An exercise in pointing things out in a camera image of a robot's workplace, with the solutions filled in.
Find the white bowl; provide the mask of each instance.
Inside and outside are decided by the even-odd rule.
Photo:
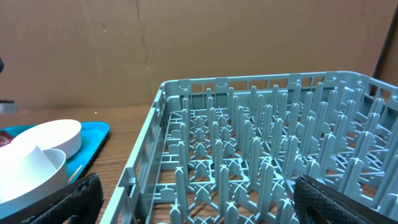
[[[48,176],[39,186],[27,193],[6,202],[0,202],[0,219],[18,212],[68,185],[67,158],[65,153],[58,149],[47,149],[43,150],[43,152],[51,161],[56,171]]]
[[[20,133],[12,141],[34,142],[41,150],[59,149],[69,159],[80,149],[81,123],[72,119],[50,121]]]

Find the blue plate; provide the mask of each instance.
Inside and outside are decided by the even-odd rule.
[[[3,130],[12,137],[16,137],[18,134],[34,126],[35,125],[13,126],[4,128]],[[75,155],[67,160],[68,177],[72,176],[80,165],[83,167],[79,170],[71,183],[83,176],[90,168],[91,163],[100,152],[98,149],[105,143],[108,133],[109,125],[105,122],[93,121],[81,123],[81,147]]]

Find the red object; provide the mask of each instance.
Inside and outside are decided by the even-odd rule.
[[[0,131],[0,147],[10,144],[14,138],[5,131]]]

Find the table surface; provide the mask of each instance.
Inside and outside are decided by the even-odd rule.
[[[101,220],[106,206],[112,196],[113,190],[121,176],[123,168],[129,158],[134,143],[142,128],[142,124],[149,112],[150,105],[142,106],[120,106],[109,108],[62,108],[49,110],[20,110],[18,115],[0,116],[0,128],[16,125],[40,124],[56,119],[75,119],[84,121],[104,121],[111,127],[109,139],[102,148],[98,157],[90,167],[87,174],[96,172],[102,182],[104,190],[104,205],[101,209],[97,223]],[[164,172],[160,182],[173,182],[174,172]],[[364,194],[372,197],[376,189],[368,189],[363,186]],[[253,201],[257,201],[256,192],[249,192]],[[193,200],[194,195],[188,195],[188,200]],[[214,201],[218,196],[212,195]],[[250,213],[240,207],[239,214],[250,216]],[[155,206],[154,223],[169,222],[170,204]],[[190,213],[195,217],[207,217],[216,215],[211,208],[205,205],[198,206]]]

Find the tray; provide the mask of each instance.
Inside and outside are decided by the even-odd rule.
[[[4,128],[4,130],[15,137],[34,126],[35,125],[12,126]],[[80,165],[83,167],[79,170],[71,183],[84,176],[90,168],[91,163],[100,152],[99,149],[101,149],[106,141],[108,133],[109,125],[104,122],[93,121],[81,123],[81,147],[75,155],[67,160],[68,177],[71,177]]]
[[[398,220],[397,96],[346,71],[165,82],[101,223],[299,223],[302,174]]]

